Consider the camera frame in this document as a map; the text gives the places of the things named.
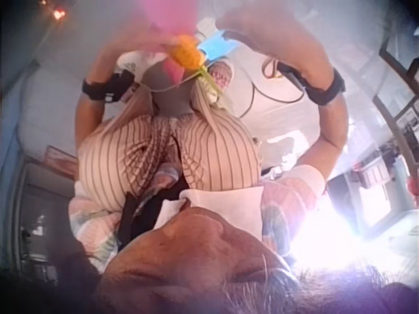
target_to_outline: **wall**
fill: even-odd
[[[7,255],[3,249],[9,236],[6,226],[10,224],[10,201],[16,184],[16,174],[20,170],[22,150],[16,136],[16,127],[20,115],[20,90],[24,79],[19,80],[2,101],[1,139],[0,139],[0,263],[7,265]]]
[[[81,94],[81,80],[40,67],[28,80],[23,95],[19,138],[25,154],[42,161],[52,145],[75,156],[74,115]],[[106,107],[105,119],[118,112]]]

